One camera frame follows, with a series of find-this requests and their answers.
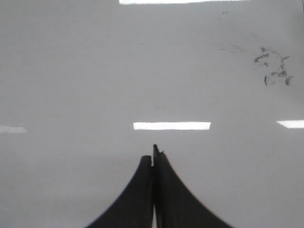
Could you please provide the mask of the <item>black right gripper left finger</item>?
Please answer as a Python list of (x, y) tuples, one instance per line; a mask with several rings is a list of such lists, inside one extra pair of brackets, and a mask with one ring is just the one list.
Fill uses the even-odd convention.
[(151, 228), (153, 221), (153, 167), (149, 155), (139, 165), (118, 198), (88, 228)]

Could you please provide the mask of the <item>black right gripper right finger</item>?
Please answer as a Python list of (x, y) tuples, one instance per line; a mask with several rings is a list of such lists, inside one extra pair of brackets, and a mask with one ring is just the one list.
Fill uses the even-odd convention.
[(166, 154), (153, 146), (154, 205), (158, 228), (230, 228), (185, 186)]

